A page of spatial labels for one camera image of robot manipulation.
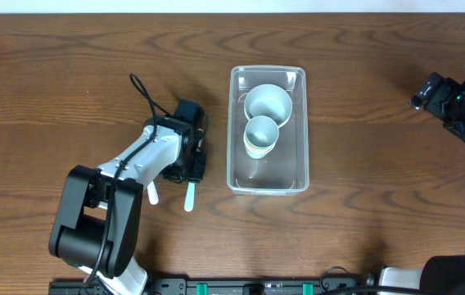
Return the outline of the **grey plastic bowl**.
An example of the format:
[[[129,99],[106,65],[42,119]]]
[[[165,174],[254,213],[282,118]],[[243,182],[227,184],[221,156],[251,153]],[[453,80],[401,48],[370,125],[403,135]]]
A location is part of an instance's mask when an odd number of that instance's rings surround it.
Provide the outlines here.
[[[268,116],[277,123],[291,115],[292,109],[291,96],[274,84],[254,87],[244,102],[244,113],[248,120],[256,116]]]

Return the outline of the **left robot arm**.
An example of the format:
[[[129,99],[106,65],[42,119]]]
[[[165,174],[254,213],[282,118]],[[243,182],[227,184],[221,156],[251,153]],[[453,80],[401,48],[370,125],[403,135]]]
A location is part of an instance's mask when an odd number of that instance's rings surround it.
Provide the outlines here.
[[[138,139],[96,168],[76,166],[65,179],[48,249],[52,256],[87,273],[73,294],[142,294],[148,273],[133,254],[142,198],[159,201],[160,175],[187,183],[185,211],[196,203],[196,185],[205,173],[202,115],[150,119]]]

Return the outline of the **yellow plastic bowl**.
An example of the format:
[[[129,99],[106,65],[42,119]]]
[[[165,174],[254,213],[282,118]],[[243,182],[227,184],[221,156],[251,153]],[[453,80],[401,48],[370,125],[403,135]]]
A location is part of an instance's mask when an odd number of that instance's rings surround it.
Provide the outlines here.
[[[290,119],[291,119],[291,115],[289,115],[285,120],[281,120],[277,122],[278,128],[282,128]]]

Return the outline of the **grey plastic cup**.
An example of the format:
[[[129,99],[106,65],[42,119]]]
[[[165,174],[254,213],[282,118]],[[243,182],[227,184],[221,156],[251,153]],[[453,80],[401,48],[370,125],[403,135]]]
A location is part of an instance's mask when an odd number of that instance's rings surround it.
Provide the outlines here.
[[[244,141],[255,149],[273,147],[279,138],[277,123],[268,116],[256,116],[248,121],[244,130]]]

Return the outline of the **white plastic cup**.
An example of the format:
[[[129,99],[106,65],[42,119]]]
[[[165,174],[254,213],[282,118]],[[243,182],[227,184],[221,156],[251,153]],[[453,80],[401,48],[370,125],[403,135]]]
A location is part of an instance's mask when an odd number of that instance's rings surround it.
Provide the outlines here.
[[[247,148],[247,149],[246,149],[246,153],[247,153],[247,155],[248,155],[249,157],[251,157],[252,159],[258,160],[258,159],[261,159],[261,158],[267,156],[267,155],[270,153],[270,150],[268,150],[268,151],[262,151],[262,152],[257,152],[257,151],[252,151],[252,150],[250,150],[250,149]]]

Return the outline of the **white plastic fork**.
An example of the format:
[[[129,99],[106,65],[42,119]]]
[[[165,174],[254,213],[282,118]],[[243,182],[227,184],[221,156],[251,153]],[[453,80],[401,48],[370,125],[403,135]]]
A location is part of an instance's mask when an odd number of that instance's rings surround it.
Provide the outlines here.
[[[151,205],[155,206],[159,203],[159,195],[153,181],[147,185],[147,197]]]

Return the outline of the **pale green plastic spoon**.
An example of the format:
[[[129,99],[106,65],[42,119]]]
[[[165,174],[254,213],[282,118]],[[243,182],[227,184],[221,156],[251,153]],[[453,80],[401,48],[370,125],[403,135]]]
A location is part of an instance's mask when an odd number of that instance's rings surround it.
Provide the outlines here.
[[[193,182],[189,182],[187,185],[187,192],[184,201],[184,210],[186,212],[191,212],[194,209],[196,201],[196,184]]]

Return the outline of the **yellow plastic cup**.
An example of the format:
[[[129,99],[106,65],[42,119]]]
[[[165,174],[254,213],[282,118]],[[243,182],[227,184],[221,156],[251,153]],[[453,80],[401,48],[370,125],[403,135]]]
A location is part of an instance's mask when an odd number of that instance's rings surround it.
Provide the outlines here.
[[[245,149],[247,153],[252,153],[255,155],[266,155],[270,153],[274,149],[274,145],[270,147],[264,147],[264,148],[257,148],[254,146],[251,146],[249,144],[245,144]]]

